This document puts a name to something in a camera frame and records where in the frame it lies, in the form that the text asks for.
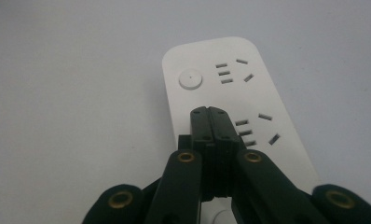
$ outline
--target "socket slot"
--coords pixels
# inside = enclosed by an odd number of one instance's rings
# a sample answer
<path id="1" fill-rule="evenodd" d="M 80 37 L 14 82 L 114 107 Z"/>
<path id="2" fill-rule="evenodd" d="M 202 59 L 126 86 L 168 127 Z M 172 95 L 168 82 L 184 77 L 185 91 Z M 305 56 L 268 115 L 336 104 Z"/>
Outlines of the socket slot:
<path id="1" fill-rule="evenodd" d="M 248 63 L 247 61 L 244 61 L 244 60 L 242 60 L 242 59 L 237 59 L 236 62 L 237 62 L 237 63 L 244 63 L 244 64 L 247 64 L 247 63 Z"/>
<path id="2" fill-rule="evenodd" d="M 273 117 L 265 114 L 258 114 L 258 117 L 261 119 L 266 119 L 266 120 L 272 120 Z"/>
<path id="3" fill-rule="evenodd" d="M 219 72 L 218 76 L 225 76 L 225 75 L 229 75 L 229 74 L 231 74 L 231 72 L 229 72 L 229 71 Z"/>
<path id="4" fill-rule="evenodd" d="M 216 68 L 227 67 L 226 63 L 219 63 L 215 65 Z"/>
<path id="5" fill-rule="evenodd" d="M 257 142 L 255 142 L 255 141 L 245 142 L 244 145 L 245 145 L 246 147 L 252 147 L 252 146 L 257 145 Z"/>
<path id="6" fill-rule="evenodd" d="M 249 134 L 252 134 L 252 130 L 247 130 L 247 131 L 243 131 L 243 132 L 239 132 L 239 135 L 240 136 L 245 136 L 245 135 L 249 135 Z"/>
<path id="7" fill-rule="evenodd" d="M 270 139 L 269 141 L 270 145 L 273 146 L 273 144 L 275 144 L 275 142 L 277 142 L 280 137 L 281 136 L 278 133 L 276 133 L 275 136 L 273 136 L 272 139 Z"/>
<path id="8" fill-rule="evenodd" d="M 232 78 L 229 78 L 229 79 L 224 79 L 224 80 L 221 80 L 221 83 L 222 84 L 227 84 L 227 83 L 230 83 L 230 82 L 233 82 L 234 80 Z"/>
<path id="9" fill-rule="evenodd" d="M 252 77 L 254 77 L 254 75 L 253 75 L 253 74 L 250 74 L 249 76 L 247 76 L 247 77 L 244 79 L 244 81 L 245 81 L 245 82 L 248 82 L 248 81 L 250 81 L 250 79 L 252 79 Z"/>
<path id="10" fill-rule="evenodd" d="M 235 125 L 236 126 L 241 126 L 241 125 L 245 125 L 245 124 L 248 124 L 248 123 L 249 123 L 249 120 L 248 119 L 235 121 Z"/>

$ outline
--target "white power strip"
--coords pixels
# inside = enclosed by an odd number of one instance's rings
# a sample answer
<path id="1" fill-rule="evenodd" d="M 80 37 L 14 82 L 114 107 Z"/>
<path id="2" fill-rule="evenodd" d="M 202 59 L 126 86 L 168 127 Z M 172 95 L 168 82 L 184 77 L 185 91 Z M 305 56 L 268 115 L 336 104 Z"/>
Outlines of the white power strip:
<path id="1" fill-rule="evenodd" d="M 162 60 L 177 143 L 190 134 L 190 112 L 225 110 L 247 148 L 266 153 L 299 188 L 319 185 L 308 153 L 253 43 L 226 37 L 181 45 Z"/>

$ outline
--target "round button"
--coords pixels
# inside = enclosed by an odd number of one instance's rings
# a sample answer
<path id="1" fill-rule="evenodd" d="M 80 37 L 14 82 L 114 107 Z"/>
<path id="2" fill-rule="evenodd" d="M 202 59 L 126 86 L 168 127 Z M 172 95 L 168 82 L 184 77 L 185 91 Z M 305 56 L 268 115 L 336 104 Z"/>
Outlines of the round button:
<path id="1" fill-rule="evenodd" d="M 180 74 L 179 82 L 184 89 L 194 90 L 202 84 L 202 75 L 196 69 L 187 69 Z"/>

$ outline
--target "electrical socket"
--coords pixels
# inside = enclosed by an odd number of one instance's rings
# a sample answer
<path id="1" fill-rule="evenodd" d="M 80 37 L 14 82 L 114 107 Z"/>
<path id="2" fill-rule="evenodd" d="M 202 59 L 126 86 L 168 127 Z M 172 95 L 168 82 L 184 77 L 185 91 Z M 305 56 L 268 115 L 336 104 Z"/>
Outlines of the electrical socket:
<path id="1" fill-rule="evenodd" d="M 190 134 L 191 110 L 218 107 L 247 148 L 267 154 L 299 189 L 311 193 L 320 184 L 253 43 L 226 37 L 177 46 L 162 67 L 176 144 L 179 134 Z"/>

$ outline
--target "screw hole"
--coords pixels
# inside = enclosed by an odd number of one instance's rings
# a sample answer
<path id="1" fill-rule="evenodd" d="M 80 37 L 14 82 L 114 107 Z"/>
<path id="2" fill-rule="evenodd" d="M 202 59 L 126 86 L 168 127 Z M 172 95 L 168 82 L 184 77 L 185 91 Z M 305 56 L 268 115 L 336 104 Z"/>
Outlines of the screw hole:
<path id="1" fill-rule="evenodd" d="M 132 200 L 133 200 L 132 194 L 127 190 L 123 190 L 116 194 L 113 194 L 109 198 L 108 203 L 112 208 L 123 208 L 129 205 L 132 202 Z"/>
<path id="2" fill-rule="evenodd" d="M 177 156 L 177 159 L 179 161 L 182 161 L 182 162 L 190 162 L 190 161 L 193 161 L 195 159 L 195 156 L 194 154 L 192 153 L 189 153 L 189 152 L 183 152 L 183 153 L 180 153 L 178 156 Z"/>
<path id="3" fill-rule="evenodd" d="M 260 155 L 256 154 L 256 153 L 253 153 L 253 152 L 249 152 L 249 153 L 246 153 L 244 155 L 244 158 L 247 160 L 247 161 L 250 161 L 250 162 L 259 162 L 259 161 L 262 161 L 262 158 Z"/>
<path id="4" fill-rule="evenodd" d="M 325 197 L 330 201 L 330 203 L 341 208 L 351 209 L 355 205 L 355 202 L 351 197 L 337 190 L 328 190 L 325 193 Z"/>

